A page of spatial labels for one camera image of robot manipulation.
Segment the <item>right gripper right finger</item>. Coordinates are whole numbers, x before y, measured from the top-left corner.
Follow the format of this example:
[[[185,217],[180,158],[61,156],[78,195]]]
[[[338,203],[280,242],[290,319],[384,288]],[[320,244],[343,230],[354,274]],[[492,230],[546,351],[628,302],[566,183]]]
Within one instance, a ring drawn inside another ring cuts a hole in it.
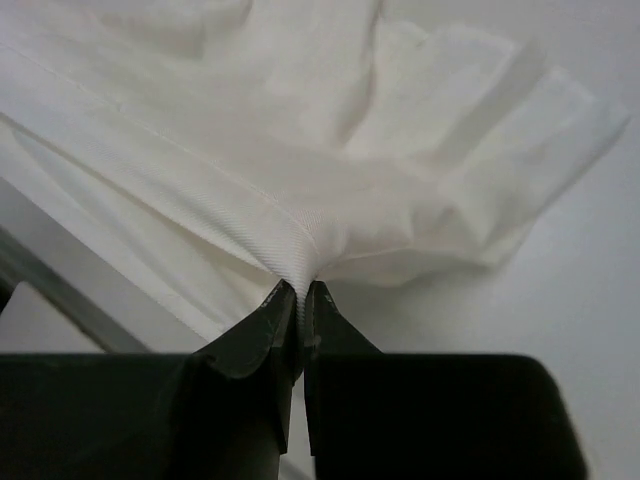
[[[561,392],[510,354],[385,353],[324,283],[305,301],[306,416],[320,479],[584,479]]]

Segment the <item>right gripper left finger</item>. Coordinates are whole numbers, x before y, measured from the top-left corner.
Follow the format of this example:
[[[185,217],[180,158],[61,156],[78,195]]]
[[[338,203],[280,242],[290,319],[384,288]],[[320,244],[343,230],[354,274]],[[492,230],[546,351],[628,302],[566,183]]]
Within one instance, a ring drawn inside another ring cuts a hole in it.
[[[275,479],[288,446],[296,296],[191,354],[8,354],[5,479]]]

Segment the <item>white pleated skirt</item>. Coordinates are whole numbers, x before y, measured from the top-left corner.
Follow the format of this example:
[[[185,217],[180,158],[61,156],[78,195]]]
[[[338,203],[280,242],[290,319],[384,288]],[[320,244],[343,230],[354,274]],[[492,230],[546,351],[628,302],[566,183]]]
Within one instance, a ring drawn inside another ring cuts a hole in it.
[[[5,1],[1,176],[195,334],[278,281],[506,261],[627,122],[379,1]]]

